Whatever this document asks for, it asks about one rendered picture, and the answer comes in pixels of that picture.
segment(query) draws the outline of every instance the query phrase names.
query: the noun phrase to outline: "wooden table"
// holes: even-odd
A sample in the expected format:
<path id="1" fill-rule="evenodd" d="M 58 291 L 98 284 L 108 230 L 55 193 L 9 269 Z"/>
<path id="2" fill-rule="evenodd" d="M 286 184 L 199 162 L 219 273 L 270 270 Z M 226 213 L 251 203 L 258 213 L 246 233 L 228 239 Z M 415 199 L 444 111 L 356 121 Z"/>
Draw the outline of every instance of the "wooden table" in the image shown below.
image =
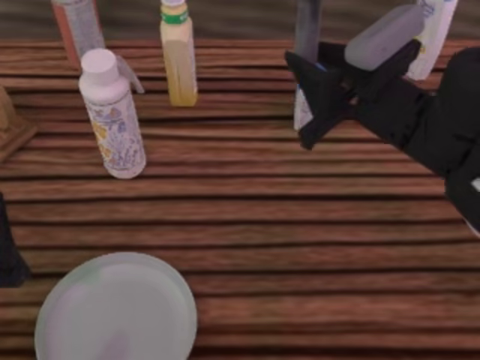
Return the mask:
<path id="1" fill-rule="evenodd" d="M 422 86 L 474 45 L 449 43 Z M 0 83 L 40 127 L 0 166 L 34 272 L 0 290 L 0 359 L 34 359 L 47 293 L 113 251 L 153 254 L 187 278 L 195 359 L 480 359 L 480 240 L 442 180 L 353 121 L 301 149 L 291 41 L 197 46 L 198 106 L 173 109 L 160 45 L 109 44 L 147 90 L 136 105 L 148 167 L 119 181 L 102 167 L 61 44 L 0 43 Z"/>

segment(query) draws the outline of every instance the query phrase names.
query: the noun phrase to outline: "green label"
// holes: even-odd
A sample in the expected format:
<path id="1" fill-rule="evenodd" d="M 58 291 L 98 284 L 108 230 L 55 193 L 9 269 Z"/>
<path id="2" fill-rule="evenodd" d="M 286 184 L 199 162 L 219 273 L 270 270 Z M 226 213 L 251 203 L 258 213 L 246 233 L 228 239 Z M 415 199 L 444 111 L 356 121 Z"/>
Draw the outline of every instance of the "green label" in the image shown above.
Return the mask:
<path id="1" fill-rule="evenodd" d="M 188 19 L 188 10 L 179 15 L 169 15 L 168 13 L 162 13 L 162 20 L 167 24 L 180 25 Z"/>

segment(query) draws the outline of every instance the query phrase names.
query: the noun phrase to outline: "round white lid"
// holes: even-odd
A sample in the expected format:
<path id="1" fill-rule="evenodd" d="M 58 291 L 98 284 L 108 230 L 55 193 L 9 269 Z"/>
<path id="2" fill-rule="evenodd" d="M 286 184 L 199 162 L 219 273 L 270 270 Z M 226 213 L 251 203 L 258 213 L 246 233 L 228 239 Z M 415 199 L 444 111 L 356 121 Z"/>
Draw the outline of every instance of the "round white lid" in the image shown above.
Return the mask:
<path id="1" fill-rule="evenodd" d="M 185 360 L 197 333 L 194 297 L 167 263 L 112 253 L 67 274 L 37 318 L 37 360 Z"/>
<path id="2" fill-rule="evenodd" d="M 120 76 L 116 55 L 108 49 L 87 51 L 81 60 L 82 76 L 97 85 L 109 85 Z"/>
<path id="3" fill-rule="evenodd" d="M 185 3 L 185 0 L 161 0 L 163 5 L 166 6 L 179 6 Z"/>

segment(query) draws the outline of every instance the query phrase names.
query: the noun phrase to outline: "black device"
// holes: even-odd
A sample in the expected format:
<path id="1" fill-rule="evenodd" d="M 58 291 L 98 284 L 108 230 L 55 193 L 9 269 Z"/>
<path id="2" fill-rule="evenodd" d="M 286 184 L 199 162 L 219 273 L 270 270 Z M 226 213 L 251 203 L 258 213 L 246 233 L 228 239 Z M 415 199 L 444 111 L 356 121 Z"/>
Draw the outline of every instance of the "black device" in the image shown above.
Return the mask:
<path id="1" fill-rule="evenodd" d="M 404 78 L 421 48 L 402 46 L 375 70 L 345 60 L 345 45 L 319 43 L 318 62 L 286 52 L 289 69 L 307 99 L 313 119 L 298 132 L 312 149 L 344 119 L 356 119 L 384 143 L 392 144 L 445 179 L 445 195 L 480 232 L 480 47 L 455 54 L 436 94 Z"/>
<path id="2" fill-rule="evenodd" d="M 30 269 L 15 245 L 0 193 L 0 288 L 20 287 L 30 276 Z"/>

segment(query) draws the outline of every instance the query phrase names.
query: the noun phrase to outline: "yellow bottle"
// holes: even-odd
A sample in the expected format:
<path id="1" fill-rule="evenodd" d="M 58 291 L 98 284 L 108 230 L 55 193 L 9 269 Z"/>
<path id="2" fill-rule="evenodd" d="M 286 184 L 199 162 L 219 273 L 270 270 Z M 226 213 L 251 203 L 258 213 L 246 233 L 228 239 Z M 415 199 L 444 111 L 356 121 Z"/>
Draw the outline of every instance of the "yellow bottle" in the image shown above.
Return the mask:
<path id="1" fill-rule="evenodd" d="M 194 24 L 185 0 L 161 0 L 160 35 L 170 103 L 192 107 L 197 102 Z"/>

